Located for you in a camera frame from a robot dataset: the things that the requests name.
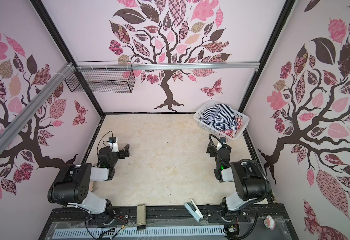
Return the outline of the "navy white striped tank top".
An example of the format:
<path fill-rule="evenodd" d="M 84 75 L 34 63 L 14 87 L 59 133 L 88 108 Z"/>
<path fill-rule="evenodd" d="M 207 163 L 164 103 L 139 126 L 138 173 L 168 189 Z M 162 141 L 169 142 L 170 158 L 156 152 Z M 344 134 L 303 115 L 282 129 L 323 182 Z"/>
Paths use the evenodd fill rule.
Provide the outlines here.
<path fill-rule="evenodd" d="M 216 104 L 208 107 L 199 120 L 220 132 L 237 125 L 237 117 L 229 105 Z"/>

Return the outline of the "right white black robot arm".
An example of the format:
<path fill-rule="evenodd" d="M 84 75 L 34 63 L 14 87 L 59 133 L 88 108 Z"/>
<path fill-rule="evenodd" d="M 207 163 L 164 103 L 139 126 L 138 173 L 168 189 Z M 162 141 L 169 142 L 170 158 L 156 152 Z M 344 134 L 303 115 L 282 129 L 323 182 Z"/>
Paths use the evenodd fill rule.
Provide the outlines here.
<path fill-rule="evenodd" d="M 270 183 L 257 162 L 242 159 L 230 162 L 231 147 L 209 143 L 207 154 L 215 159 L 214 175 L 221 183 L 234 183 L 235 191 L 224 197 L 215 214 L 225 222 L 246 207 L 265 200 L 271 193 Z"/>

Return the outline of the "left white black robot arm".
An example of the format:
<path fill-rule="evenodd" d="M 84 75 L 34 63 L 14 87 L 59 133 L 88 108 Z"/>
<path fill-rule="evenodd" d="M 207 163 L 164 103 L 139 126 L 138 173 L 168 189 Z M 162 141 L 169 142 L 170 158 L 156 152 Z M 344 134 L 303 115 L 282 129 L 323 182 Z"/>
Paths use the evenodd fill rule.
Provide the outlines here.
<path fill-rule="evenodd" d="M 104 225 L 109 225 L 114 220 L 125 223 L 126 217 L 116 213 L 110 200 L 94 194 L 90 183 L 111 181 L 114 178 L 118 160 L 129 156 L 129 144 L 118 151 L 116 147 L 109 146 L 100 149 L 97 166 L 91 163 L 64 166 L 48 191 L 48 201 L 52 204 L 84 210 L 94 217 L 96 222 Z"/>

